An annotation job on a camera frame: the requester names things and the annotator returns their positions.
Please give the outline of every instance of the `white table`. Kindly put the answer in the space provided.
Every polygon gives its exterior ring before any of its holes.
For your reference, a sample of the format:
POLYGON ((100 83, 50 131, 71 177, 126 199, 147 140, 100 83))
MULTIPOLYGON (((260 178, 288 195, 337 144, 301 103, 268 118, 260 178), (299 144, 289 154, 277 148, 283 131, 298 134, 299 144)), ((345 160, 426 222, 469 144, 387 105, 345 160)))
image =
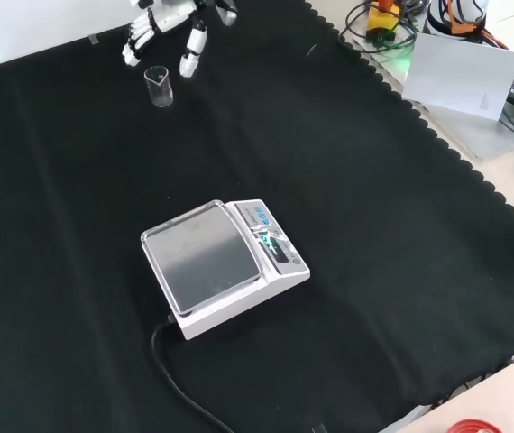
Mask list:
MULTIPOLYGON (((361 2, 361 0, 308 1, 321 16, 340 31, 344 28, 344 19, 347 13, 361 2)), ((360 20, 359 30, 363 29, 365 23, 360 20)), ((514 50, 514 2, 490 0, 487 26, 496 37, 514 50)), ((405 82, 409 59, 408 53, 395 52, 385 56, 375 55, 372 63, 384 76, 384 80, 400 92, 405 82)), ((496 190, 505 196, 506 201, 514 207, 514 134, 492 121, 430 107, 435 111, 432 113, 420 104, 415 104, 415 107, 427 120, 429 127, 436 130, 440 138, 459 151, 462 157, 472 164, 473 169, 479 171, 487 181, 491 182, 496 190), (501 147, 502 155, 489 160, 473 155, 467 149, 473 147, 475 143, 501 147)))
POLYGON ((457 421, 471 418, 490 422, 503 433, 514 433, 514 364, 398 432, 446 433, 457 421))

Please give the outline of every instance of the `small beaker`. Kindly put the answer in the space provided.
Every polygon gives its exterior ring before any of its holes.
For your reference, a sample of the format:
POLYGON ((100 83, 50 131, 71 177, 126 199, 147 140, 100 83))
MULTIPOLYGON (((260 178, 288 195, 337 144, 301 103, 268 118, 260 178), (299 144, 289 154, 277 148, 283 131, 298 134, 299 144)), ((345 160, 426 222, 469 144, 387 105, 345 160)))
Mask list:
POLYGON ((164 66, 151 66, 145 70, 145 82, 151 102, 163 108, 173 102, 173 89, 170 87, 169 70, 164 66))

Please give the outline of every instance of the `white robotic hand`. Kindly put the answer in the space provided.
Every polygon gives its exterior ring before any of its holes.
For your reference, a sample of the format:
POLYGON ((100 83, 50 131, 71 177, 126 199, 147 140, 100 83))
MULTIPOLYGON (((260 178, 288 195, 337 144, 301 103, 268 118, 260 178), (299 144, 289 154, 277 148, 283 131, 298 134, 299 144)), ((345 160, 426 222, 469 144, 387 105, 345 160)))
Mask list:
POLYGON ((233 0, 215 0, 215 8, 221 21, 227 27, 233 25, 237 19, 237 7, 233 0))
MULTIPOLYGON (((131 4, 147 10, 129 27, 129 40, 123 47, 124 62, 136 66, 141 61, 143 49, 156 33, 164 34, 191 20, 193 28, 179 64, 179 73, 185 78, 192 77, 207 42, 207 28, 195 16, 205 7, 204 0, 131 0, 131 4)), ((215 7, 223 24, 233 25, 237 18, 234 0, 215 0, 215 7)))
POLYGON ((201 52, 203 52, 206 42, 206 26, 202 21, 193 18, 193 30, 191 30, 191 35, 188 37, 187 50, 185 54, 183 54, 183 57, 181 57, 181 63, 179 64, 181 77, 190 78, 193 76, 199 64, 199 56, 201 52))
POLYGON ((140 60, 140 53, 145 44, 155 35, 152 9, 134 20, 129 27, 129 40, 123 47, 124 62, 129 66, 136 66, 140 60))

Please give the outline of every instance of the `scale control panel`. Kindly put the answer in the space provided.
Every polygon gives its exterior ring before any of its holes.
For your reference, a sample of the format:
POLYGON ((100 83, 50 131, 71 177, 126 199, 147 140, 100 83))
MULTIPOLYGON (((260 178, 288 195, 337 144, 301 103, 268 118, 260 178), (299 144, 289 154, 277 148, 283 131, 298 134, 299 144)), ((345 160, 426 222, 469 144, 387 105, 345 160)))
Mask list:
POLYGON ((235 203, 262 250, 281 275, 307 271, 307 266, 262 201, 235 203))

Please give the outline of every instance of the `black tablecloth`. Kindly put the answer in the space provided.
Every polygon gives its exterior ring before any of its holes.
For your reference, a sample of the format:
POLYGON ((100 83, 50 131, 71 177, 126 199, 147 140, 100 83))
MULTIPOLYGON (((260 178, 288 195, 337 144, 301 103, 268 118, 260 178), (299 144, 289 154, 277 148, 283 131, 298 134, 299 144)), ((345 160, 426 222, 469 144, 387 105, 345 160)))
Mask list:
POLYGON ((514 209, 493 186, 300 0, 203 19, 189 81, 185 29, 134 69, 122 31, 0 66, 0 432, 214 431, 151 363, 169 309, 139 240, 214 198, 263 199, 311 268, 166 335, 176 381, 234 431, 377 431, 514 354, 514 209))

